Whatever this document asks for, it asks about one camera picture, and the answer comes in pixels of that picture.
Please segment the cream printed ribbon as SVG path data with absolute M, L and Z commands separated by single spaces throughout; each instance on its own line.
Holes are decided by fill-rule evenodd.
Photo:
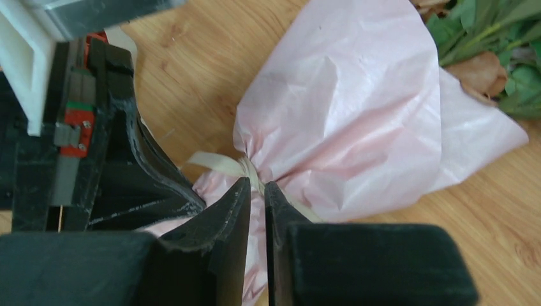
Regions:
M 262 196 L 265 194 L 265 184 L 259 178 L 258 172 L 253 163 L 246 156 L 235 160 L 222 154 L 198 151 L 186 161 L 186 164 L 202 166 L 204 168 L 218 171 L 224 175 L 229 175 L 232 177 L 247 177 L 251 185 Z M 289 194 L 285 192 L 283 192 L 283 194 L 288 202 L 309 221 L 323 222 L 323 219 L 320 218 L 311 208 L 295 200 Z

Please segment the pink flower bouquet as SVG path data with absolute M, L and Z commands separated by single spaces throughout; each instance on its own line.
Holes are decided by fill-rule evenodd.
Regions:
M 438 224 L 483 305 L 540 304 L 540 124 L 463 94 L 408 1 L 190 1 L 129 33 L 175 164 L 247 156 L 329 221 Z

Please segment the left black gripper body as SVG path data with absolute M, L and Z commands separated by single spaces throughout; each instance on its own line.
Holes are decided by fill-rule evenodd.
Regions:
M 104 40 L 60 43 L 40 136 L 1 76 L 1 209 L 13 231 L 86 231 L 110 140 Z

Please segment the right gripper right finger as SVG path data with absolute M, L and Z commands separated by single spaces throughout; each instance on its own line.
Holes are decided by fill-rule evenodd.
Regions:
M 476 305 L 451 236 L 430 224 L 311 222 L 265 186 L 270 305 Z

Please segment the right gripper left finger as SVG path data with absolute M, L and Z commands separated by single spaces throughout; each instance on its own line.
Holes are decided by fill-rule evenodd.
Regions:
M 251 189 L 156 237 L 146 231 L 1 237 L 2 305 L 240 305 Z

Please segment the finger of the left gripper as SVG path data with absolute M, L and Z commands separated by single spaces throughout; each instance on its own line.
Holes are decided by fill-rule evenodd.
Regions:
M 130 53 L 93 38 L 87 64 L 95 121 L 64 230 L 136 230 L 199 214 L 203 199 L 142 122 Z

